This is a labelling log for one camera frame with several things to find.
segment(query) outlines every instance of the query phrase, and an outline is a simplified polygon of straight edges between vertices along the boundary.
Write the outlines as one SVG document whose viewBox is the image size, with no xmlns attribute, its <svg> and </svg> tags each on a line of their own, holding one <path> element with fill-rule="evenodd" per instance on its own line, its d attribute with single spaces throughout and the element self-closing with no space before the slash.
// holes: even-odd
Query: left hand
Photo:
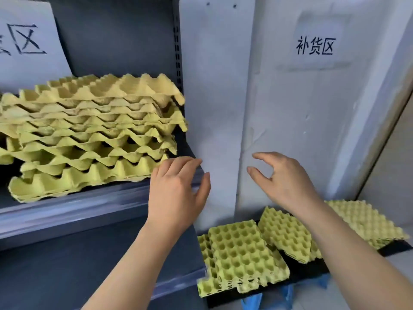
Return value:
<svg viewBox="0 0 413 310">
<path fill-rule="evenodd" d="M 162 162 L 152 172 L 148 219 L 158 232 L 177 240 L 198 218 L 211 189 L 209 172 L 202 177 L 196 193 L 191 183 L 201 159 L 177 157 Z"/>
</svg>

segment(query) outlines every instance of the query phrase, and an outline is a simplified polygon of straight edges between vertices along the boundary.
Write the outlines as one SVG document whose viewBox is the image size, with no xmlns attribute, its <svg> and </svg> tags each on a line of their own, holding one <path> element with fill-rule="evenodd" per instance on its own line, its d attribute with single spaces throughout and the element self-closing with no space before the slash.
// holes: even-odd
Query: white paper sign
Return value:
<svg viewBox="0 0 413 310">
<path fill-rule="evenodd" d="M 290 46 L 290 69 L 325 69 L 345 66 L 340 52 L 350 15 L 304 12 L 297 21 Z"/>
<path fill-rule="evenodd" d="M 70 75 L 50 4 L 0 0 L 0 91 L 18 93 Z"/>
</svg>

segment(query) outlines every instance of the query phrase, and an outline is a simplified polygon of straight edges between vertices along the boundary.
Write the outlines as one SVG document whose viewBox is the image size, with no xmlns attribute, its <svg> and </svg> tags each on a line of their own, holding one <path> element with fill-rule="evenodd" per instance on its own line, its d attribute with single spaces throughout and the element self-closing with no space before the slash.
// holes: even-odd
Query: floor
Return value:
<svg viewBox="0 0 413 310">
<path fill-rule="evenodd" d="M 413 237 L 413 226 L 404 229 Z M 409 239 L 408 242 L 413 246 L 413 239 Z M 413 282 L 413 250 L 390 256 L 388 260 Z M 264 294 L 261 302 L 262 309 L 269 310 L 266 304 L 274 298 L 277 298 L 274 293 Z M 241 301 L 215 307 L 214 310 L 242 310 Z M 349 310 L 349 307 L 336 283 L 331 280 L 327 290 L 317 286 L 298 287 L 293 310 Z"/>
</svg>

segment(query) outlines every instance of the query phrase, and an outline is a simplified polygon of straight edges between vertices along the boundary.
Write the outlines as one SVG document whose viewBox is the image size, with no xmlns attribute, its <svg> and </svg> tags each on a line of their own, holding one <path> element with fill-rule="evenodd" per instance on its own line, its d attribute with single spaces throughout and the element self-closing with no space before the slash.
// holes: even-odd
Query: right hand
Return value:
<svg viewBox="0 0 413 310">
<path fill-rule="evenodd" d="M 252 155 L 274 168 L 270 178 L 257 168 L 247 167 L 247 172 L 267 196 L 293 215 L 313 205 L 323 203 L 307 172 L 300 163 L 278 152 L 257 152 Z"/>
</svg>

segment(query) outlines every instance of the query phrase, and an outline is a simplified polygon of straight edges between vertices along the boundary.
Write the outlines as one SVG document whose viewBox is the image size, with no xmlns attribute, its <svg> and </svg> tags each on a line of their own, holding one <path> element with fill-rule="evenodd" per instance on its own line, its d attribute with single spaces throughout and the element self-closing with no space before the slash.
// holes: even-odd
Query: white wall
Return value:
<svg viewBox="0 0 413 310">
<path fill-rule="evenodd" d="M 233 220 L 255 0 L 180 0 L 187 141 L 211 173 L 198 231 Z"/>
<path fill-rule="evenodd" d="M 288 60 L 302 10 L 350 14 L 343 54 L 348 67 L 281 71 Z M 256 151 L 279 151 L 306 168 L 317 190 L 332 198 L 366 126 L 391 65 L 413 0 L 256 0 L 253 44 L 238 182 L 237 218 L 270 201 L 246 172 L 271 170 L 254 161 Z"/>
</svg>

